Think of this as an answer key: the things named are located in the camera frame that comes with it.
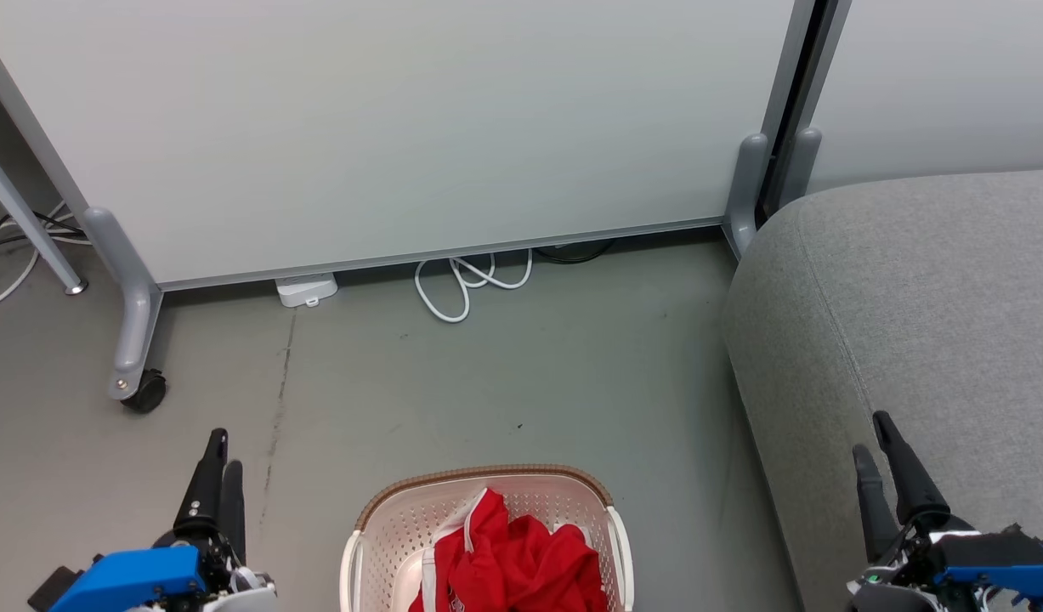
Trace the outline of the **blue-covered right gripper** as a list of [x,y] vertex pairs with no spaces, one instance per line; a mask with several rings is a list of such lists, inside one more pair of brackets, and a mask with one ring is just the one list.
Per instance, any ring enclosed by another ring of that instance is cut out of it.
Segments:
[[961,530],[951,507],[886,411],[872,414],[897,493],[866,445],[853,445],[864,554],[870,565],[847,584],[850,611],[1043,611],[1043,538],[1013,524],[1000,532]]

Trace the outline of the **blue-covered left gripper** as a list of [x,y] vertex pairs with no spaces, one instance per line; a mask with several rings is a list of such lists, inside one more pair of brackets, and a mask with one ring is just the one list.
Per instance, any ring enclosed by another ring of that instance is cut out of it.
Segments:
[[173,522],[147,549],[58,567],[28,598],[34,611],[276,611],[271,577],[247,561],[244,465],[212,429]]

